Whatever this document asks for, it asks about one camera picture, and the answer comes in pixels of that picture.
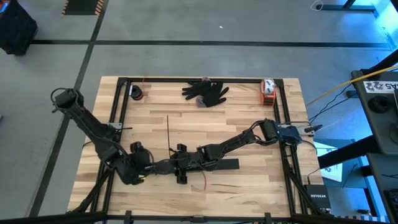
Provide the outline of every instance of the red object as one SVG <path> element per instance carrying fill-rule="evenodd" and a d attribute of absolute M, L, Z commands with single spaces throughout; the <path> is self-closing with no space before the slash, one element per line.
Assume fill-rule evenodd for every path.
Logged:
<path fill-rule="evenodd" d="M 134 100 L 141 100 L 142 97 L 144 97 L 144 93 L 141 94 L 141 96 L 138 96 L 137 98 L 135 98 Z"/>
<path fill-rule="evenodd" d="M 262 90 L 264 89 L 264 82 L 260 84 L 260 100 L 261 104 L 264 106 L 273 106 L 276 100 L 276 91 L 272 92 L 270 95 L 263 94 Z"/>

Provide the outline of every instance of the red wire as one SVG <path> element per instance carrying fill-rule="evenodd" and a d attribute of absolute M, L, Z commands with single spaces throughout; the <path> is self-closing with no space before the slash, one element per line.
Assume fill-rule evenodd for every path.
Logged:
<path fill-rule="evenodd" d="M 201 173 L 203 174 L 203 177 L 205 178 L 205 186 L 204 186 L 203 190 L 206 190 L 206 185 L 207 185 L 206 175 L 203 171 Z"/>

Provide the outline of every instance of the black floor stripe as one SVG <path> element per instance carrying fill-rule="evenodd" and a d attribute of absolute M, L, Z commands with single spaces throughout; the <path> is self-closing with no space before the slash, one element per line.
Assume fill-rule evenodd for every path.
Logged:
<path fill-rule="evenodd" d="M 390 49 L 387 43 L 331 43 L 331 42 L 251 42 L 251 41 L 200 41 L 200 40 L 96 40 L 96 45 L 199 45 L 199 46 L 250 46 L 250 47 L 352 47 Z"/>
<path fill-rule="evenodd" d="M 91 40 L 33 40 L 32 44 L 64 45 L 181 45 L 181 46 L 247 46 L 247 47 L 347 47 L 391 49 L 388 43 L 333 43 L 333 42 L 253 42 L 202 40 L 96 40 L 99 29 L 94 29 Z"/>
<path fill-rule="evenodd" d="M 32 44 L 59 44 L 59 45 L 85 45 L 89 40 L 33 40 Z"/>
<path fill-rule="evenodd" d="M 100 32 L 101 24 L 104 19 L 104 14 L 106 12 L 107 5 L 108 5 L 108 0 L 105 0 L 101 14 L 98 16 L 97 23 L 95 24 L 95 28 L 94 28 L 93 34 L 91 36 L 91 40 L 88 42 L 89 44 L 87 46 L 85 57 L 80 66 L 79 74 L 77 76 L 75 86 L 74 86 L 74 88 L 76 88 L 76 89 L 80 89 L 81 84 L 83 83 L 83 79 L 84 79 L 84 76 L 85 76 L 85 73 L 86 73 L 86 70 L 88 67 L 88 63 L 90 61 L 91 54 L 93 53 L 94 40 L 96 40 L 98 33 Z M 45 197 L 45 193 L 49 186 L 51 176 L 52 176 L 55 164 L 57 162 L 59 152 L 61 150 L 63 139 L 65 138 L 65 135 L 67 133 L 68 124 L 69 124 L 69 119 L 64 116 L 62 118 L 61 126 L 58 130 L 57 137 L 55 138 L 55 142 L 54 142 L 54 145 L 53 145 L 53 148 L 51 151 L 51 155 L 49 157 L 49 162 L 46 165 L 46 168 L 45 168 L 42 180 L 40 182 L 38 191 L 36 193 L 32 207 L 30 208 L 30 212 L 29 212 L 30 217 L 37 217 L 37 215 L 40 212 L 40 209 L 43 204 L 44 197 Z"/>

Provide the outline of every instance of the yellow cable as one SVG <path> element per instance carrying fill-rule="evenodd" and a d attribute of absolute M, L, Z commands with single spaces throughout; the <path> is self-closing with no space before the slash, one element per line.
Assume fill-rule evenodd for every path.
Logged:
<path fill-rule="evenodd" d="M 377 74 L 382 73 L 382 72 L 386 72 L 386 71 L 391 70 L 391 69 L 394 69 L 394 68 L 398 68 L 398 66 L 391 66 L 391 67 L 389 67 L 389 68 L 385 68 L 385 69 L 382 69 L 382 70 L 379 70 L 379 71 L 376 71 L 376 72 L 372 72 L 372 73 L 367 74 L 367 75 L 364 75 L 364 76 L 362 76 L 362 77 L 354 78 L 353 80 L 344 82 L 344 83 L 342 83 L 342 84 L 340 84 L 340 85 L 338 85 L 338 86 L 332 88 L 331 90 L 327 91 L 326 93 L 324 93 L 324 94 L 318 96 L 315 100 L 313 100 L 313 101 L 307 103 L 305 106 L 311 105 L 313 102 L 319 100 L 320 98 L 323 98 L 324 96 L 330 94 L 331 92 L 337 90 L 338 88 L 340 88 L 340 87 L 342 87 L 342 86 L 351 84 L 351 83 L 356 82 L 356 81 L 360 81 L 360 80 L 362 80 L 362 79 L 371 77 L 371 76 L 373 76 L 373 75 L 377 75 Z"/>

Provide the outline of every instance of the desk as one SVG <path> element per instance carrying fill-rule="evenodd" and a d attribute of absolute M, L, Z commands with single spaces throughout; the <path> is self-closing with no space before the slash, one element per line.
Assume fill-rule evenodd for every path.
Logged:
<path fill-rule="evenodd" d="M 351 74 L 353 78 L 363 76 L 361 71 L 353 71 Z M 398 81 L 398 73 L 384 72 L 379 75 L 377 80 Z M 398 123 L 398 114 L 395 106 L 394 94 L 367 93 L 363 81 L 355 82 L 354 86 L 364 108 L 364 112 L 366 118 L 368 119 L 373 135 L 319 157 L 318 160 L 320 167 L 329 167 L 348 159 L 367 155 L 370 166 L 362 167 L 362 170 L 364 175 L 374 176 L 383 200 L 383 204 L 386 208 L 386 212 L 390 221 L 393 221 L 395 219 L 392 216 L 392 208 L 388 206 L 383 191 L 398 188 L 398 181 L 395 181 L 392 178 L 384 177 L 382 174 L 392 175 L 396 174 L 398 170 L 398 144 L 396 144 L 389 137 L 391 125 Z M 389 101 L 394 104 L 388 112 L 379 114 L 370 110 L 368 101 L 377 95 L 388 97 Z"/>
<path fill-rule="evenodd" d="M 108 122 L 117 81 L 118 77 L 101 79 L 93 114 L 103 123 Z M 306 121 L 299 80 L 286 78 L 284 83 L 291 120 Z M 198 108 L 195 100 L 185 100 L 181 89 L 188 87 L 187 83 L 135 84 L 144 90 L 144 98 L 128 101 L 124 127 L 133 129 L 123 131 L 121 144 L 129 149 L 130 143 L 140 141 L 153 153 L 155 161 L 169 156 L 167 115 L 170 146 L 186 144 L 189 151 L 195 151 L 199 145 L 225 141 L 259 119 L 274 119 L 273 107 L 259 104 L 258 83 L 225 83 L 224 87 L 229 87 L 225 95 L 227 101 L 211 108 Z M 317 155 L 311 145 L 303 143 L 298 146 L 297 157 L 305 182 L 306 176 L 319 168 Z M 290 217 L 278 144 L 244 146 L 225 158 L 239 159 L 240 169 L 205 172 L 206 190 L 203 190 L 205 181 L 201 172 L 188 173 L 187 185 L 177 184 L 174 175 L 150 175 L 143 184 L 135 186 L 124 185 L 115 176 L 108 214 L 124 215 L 126 210 L 131 210 L 134 215 L 263 217 L 264 212 L 269 212 L 272 217 Z M 94 186 L 99 164 L 94 146 L 84 147 L 69 210 L 77 207 Z M 322 184 L 319 171 L 310 178 L 312 183 Z M 103 200 L 104 189 L 99 196 L 98 210 L 102 209 Z"/>

